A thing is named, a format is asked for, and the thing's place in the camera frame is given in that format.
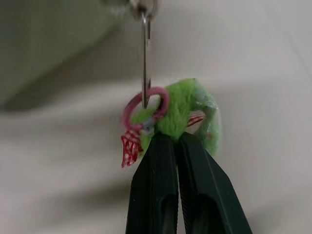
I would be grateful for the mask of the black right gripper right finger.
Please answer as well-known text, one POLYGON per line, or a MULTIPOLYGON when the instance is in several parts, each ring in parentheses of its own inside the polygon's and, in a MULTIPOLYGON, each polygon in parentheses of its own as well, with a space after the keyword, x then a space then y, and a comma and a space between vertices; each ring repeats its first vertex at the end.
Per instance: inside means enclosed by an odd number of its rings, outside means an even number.
POLYGON ((229 177, 196 136, 181 136, 177 160, 186 234, 253 234, 229 177))

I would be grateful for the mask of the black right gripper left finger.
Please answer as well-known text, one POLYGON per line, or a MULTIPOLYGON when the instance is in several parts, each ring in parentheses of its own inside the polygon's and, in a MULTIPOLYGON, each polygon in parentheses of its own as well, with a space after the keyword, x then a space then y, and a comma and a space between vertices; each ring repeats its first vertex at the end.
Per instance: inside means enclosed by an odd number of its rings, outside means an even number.
POLYGON ((177 214, 174 142, 156 134, 132 178, 125 234, 176 234, 177 214))

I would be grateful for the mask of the green plush keychain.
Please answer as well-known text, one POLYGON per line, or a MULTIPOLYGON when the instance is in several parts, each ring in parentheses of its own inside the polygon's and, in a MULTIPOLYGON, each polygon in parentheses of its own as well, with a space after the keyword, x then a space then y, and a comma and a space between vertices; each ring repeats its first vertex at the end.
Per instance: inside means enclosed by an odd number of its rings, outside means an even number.
POLYGON ((126 105, 122 123, 125 133, 122 167, 144 156, 152 137, 162 133, 174 141, 187 128, 198 124, 194 135, 211 156, 219 151, 220 112, 214 97, 195 78, 187 78, 166 87, 151 86, 148 77, 148 47, 151 22, 159 0, 127 0, 135 18, 142 25, 142 89, 126 105))

